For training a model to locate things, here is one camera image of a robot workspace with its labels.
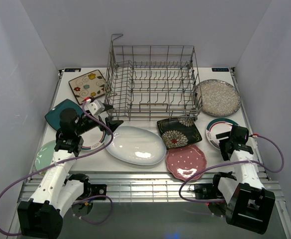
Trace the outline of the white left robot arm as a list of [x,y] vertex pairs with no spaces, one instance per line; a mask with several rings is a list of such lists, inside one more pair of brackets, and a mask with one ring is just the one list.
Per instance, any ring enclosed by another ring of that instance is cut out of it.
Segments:
[[44,168],[45,175],[35,192],[17,208],[22,235],[41,239],[56,239],[63,226],[63,217],[72,205],[106,198],[105,194],[92,195],[89,177],[85,174],[68,175],[79,159],[84,140],[82,134],[99,127],[100,131],[114,137],[114,131],[122,120],[106,117],[100,113],[113,109],[100,101],[85,101],[83,113],[73,108],[60,112],[60,127],[56,133],[56,145],[51,163]]

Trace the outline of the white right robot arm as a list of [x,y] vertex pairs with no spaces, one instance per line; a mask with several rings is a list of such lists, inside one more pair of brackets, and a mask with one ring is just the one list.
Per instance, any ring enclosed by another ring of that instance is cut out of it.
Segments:
[[214,175],[211,193],[225,199],[228,224],[264,234],[275,204],[275,195],[265,189],[258,177],[253,163],[253,149],[246,144],[249,130],[233,125],[231,131],[217,134],[216,138],[223,160],[233,163],[234,172]]

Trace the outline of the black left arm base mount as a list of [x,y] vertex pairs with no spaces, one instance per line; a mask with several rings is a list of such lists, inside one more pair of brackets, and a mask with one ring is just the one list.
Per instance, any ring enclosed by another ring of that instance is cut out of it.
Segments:
[[88,202],[92,202],[93,200],[106,200],[104,197],[107,193],[107,185],[106,184],[91,184],[90,186],[91,193],[89,197],[98,196],[93,199],[89,199]]

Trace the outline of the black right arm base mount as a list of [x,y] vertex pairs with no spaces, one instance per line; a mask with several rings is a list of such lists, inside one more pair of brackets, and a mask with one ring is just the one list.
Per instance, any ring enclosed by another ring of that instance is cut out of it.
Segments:
[[216,198],[215,192],[213,191],[213,185],[211,183],[194,184],[194,193],[197,200],[209,200]]

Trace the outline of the black square floral plate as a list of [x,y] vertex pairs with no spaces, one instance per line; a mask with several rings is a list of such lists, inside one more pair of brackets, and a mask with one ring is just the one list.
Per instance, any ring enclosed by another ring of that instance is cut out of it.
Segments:
[[158,131],[167,149],[180,148],[202,141],[202,136],[190,117],[157,121]]

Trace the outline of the speckled beige blue round plate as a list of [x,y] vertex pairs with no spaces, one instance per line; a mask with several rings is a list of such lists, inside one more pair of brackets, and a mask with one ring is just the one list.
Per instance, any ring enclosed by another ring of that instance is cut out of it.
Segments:
[[241,96],[230,83],[208,79],[197,84],[198,97],[202,99],[202,111],[212,117],[227,117],[241,107]]

